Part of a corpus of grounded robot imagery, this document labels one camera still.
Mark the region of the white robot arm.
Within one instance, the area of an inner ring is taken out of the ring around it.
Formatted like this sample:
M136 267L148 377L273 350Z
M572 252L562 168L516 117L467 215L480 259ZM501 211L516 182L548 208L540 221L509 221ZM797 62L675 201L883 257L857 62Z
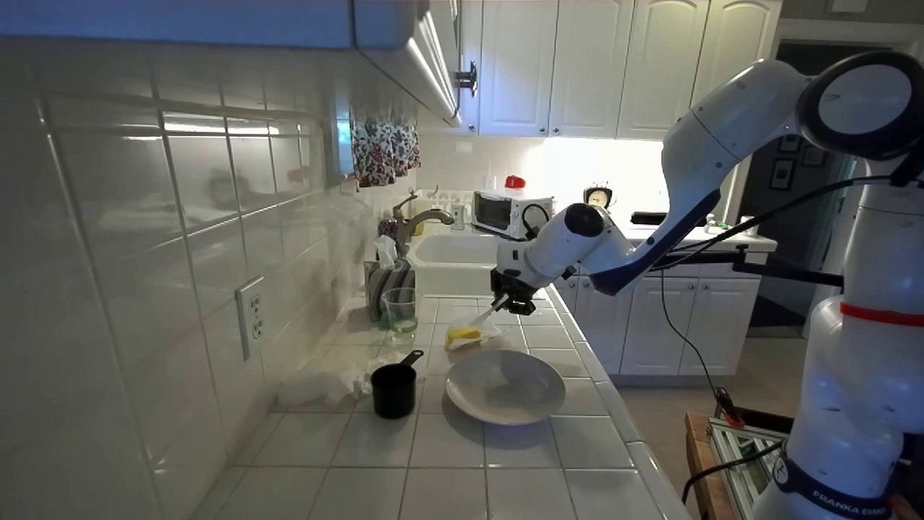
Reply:
M776 139L854 159L861 191L838 292L808 317L800 408L757 500L758 520L890 520L890 478L924 432L924 67L893 49L805 74L758 59L705 96L662 143L666 215L629 240L607 211L575 201L536 236L496 252L500 309L579 270L614 295L717 208L724 176Z

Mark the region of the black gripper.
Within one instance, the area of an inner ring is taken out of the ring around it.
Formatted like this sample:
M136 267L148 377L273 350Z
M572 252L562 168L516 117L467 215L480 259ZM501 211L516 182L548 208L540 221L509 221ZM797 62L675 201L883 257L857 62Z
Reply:
M510 314L532 314L535 312L535 289L529 282L523 282L514 270L490 270L490 309L500 312L510 312Z

